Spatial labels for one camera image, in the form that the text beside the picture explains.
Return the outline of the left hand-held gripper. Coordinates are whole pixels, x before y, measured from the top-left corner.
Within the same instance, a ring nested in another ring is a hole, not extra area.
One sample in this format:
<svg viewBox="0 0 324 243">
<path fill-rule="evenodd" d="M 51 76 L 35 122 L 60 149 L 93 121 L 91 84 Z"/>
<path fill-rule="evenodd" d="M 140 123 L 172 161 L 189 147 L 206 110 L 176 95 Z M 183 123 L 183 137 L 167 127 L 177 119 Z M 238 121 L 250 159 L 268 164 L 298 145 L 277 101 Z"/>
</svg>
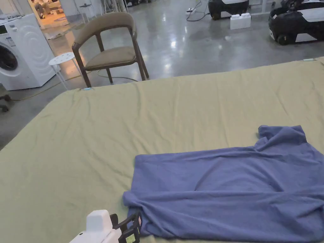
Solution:
<svg viewBox="0 0 324 243">
<path fill-rule="evenodd" d="M 86 217 L 86 230 L 79 233 L 71 243 L 118 243 L 122 235 L 123 243 L 139 243 L 143 219 L 140 211 L 128 216 L 118 225 L 117 214 L 109 214 L 105 209 L 92 211 Z"/>
</svg>

